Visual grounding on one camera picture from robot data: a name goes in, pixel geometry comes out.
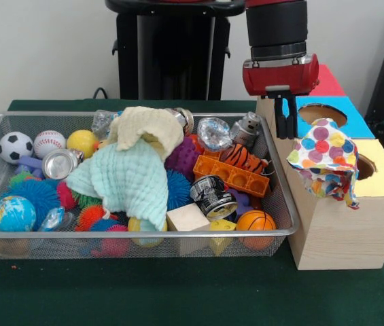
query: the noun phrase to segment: green tablecloth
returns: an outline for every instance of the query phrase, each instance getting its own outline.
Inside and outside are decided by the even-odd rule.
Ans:
[[[193,111],[251,101],[141,101]],[[119,110],[136,101],[14,101],[11,110]],[[0,261],[0,325],[384,325],[384,268],[299,272],[271,257]]]

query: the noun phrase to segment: yellow ball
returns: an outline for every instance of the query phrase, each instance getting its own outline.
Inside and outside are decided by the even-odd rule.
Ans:
[[[150,230],[151,228],[154,228],[154,226],[152,226],[152,224],[148,221],[142,221],[142,220],[137,219],[135,217],[131,217],[130,220],[128,221],[128,231],[129,232],[140,232],[141,225],[143,223],[147,224],[144,227],[146,230]],[[167,231],[166,221],[164,221],[162,231],[163,232]],[[140,247],[153,248],[155,246],[158,246],[160,243],[162,243],[164,239],[163,238],[133,238],[132,240],[136,245],[138,245]]]
[[[84,158],[90,158],[94,153],[94,144],[98,142],[97,136],[89,130],[77,130],[69,136],[67,149],[77,149],[84,152]]]

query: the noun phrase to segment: green towel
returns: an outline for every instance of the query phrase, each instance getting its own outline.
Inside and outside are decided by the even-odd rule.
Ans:
[[[68,177],[67,185],[80,194],[101,198],[111,212],[149,221],[161,230],[167,211],[167,176],[155,149],[139,139],[126,151],[108,145],[85,160]]]

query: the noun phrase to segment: wire mesh basket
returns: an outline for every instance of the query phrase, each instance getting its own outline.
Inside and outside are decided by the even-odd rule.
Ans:
[[[203,117],[220,117],[233,125],[244,113],[195,113],[195,127]],[[20,131],[32,139],[44,130],[65,137],[90,129],[93,113],[6,112],[0,113],[0,139]],[[272,256],[286,236],[298,229],[299,219],[270,130],[264,119],[252,152],[270,161],[270,190],[262,199],[264,210],[277,225],[274,231],[230,232],[73,232],[77,221],[62,232],[0,232],[0,258],[87,259],[98,257],[237,257]],[[6,190],[15,166],[0,158],[0,195]],[[77,217],[79,211],[73,211]]]

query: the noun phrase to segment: polka dot cloth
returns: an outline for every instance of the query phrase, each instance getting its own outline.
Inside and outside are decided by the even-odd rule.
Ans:
[[[299,172],[306,189],[318,198],[331,196],[357,209],[353,193],[357,147],[332,119],[318,119],[305,138],[296,142],[287,160]]]

